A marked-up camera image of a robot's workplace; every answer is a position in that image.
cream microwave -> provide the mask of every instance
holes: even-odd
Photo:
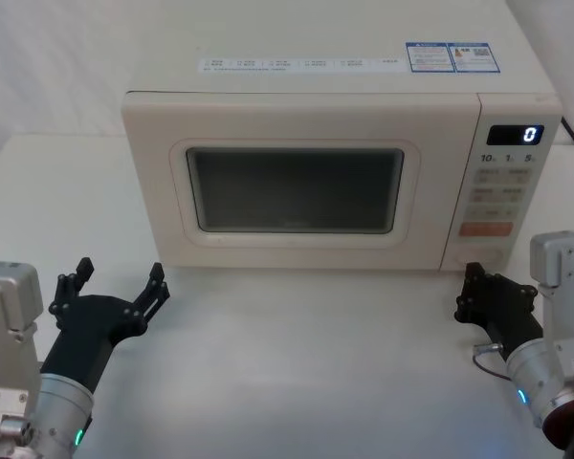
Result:
[[[562,108],[503,2],[445,3],[165,11],[122,108],[162,261],[505,264]]]

blue led light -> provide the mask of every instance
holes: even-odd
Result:
[[[83,440],[83,435],[85,434],[85,432],[83,432],[83,430],[80,430],[79,432],[77,432],[77,438],[75,438],[75,446],[77,447],[78,445],[80,445],[80,442]]]
[[[525,395],[525,392],[523,392],[521,389],[519,389],[518,393],[520,396],[520,400],[523,402],[523,404],[527,404],[527,396]]]

control panel label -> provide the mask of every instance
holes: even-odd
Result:
[[[447,43],[409,42],[406,44],[410,69],[414,73],[454,73]]]
[[[254,59],[203,58],[198,63],[201,74],[395,74],[408,71],[404,59],[318,58]]]
[[[489,43],[447,43],[455,71],[460,74],[498,74]]]

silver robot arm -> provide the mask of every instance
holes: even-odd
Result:
[[[40,388],[33,334],[41,313],[34,267],[0,262],[0,457],[32,437],[31,416]]]
[[[574,385],[574,232],[535,236],[530,263],[544,296],[544,342],[552,373],[561,385]]]
[[[543,329],[533,317],[538,291],[471,263],[455,318],[485,329],[506,372],[546,438],[574,457],[574,232],[531,241],[530,274],[540,282]]]
[[[42,365],[34,320],[42,313],[31,265],[0,262],[0,459],[71,459],[91,423],[93,392],[114,347],[142,335],[169,298],[159,263],[134,302],[79,296],[94,267],[61,275],[49,311],[60,334]]]

white tabletop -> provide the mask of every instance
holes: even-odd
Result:
[[[574,229],[574,147],[555,147],[528,241]],[[45,304],[82,256],[83,293],[133,299],[157,253],[122,138],[15,137],[0,154],[0,259],[34,264]],[[166,270],[172,298],[120,344],[78,459],[556,459],[515,388],[470,362],[456,273]],[[38,321],[43,359],[57,330]],[[490,365],[501,368],[500,359]]]

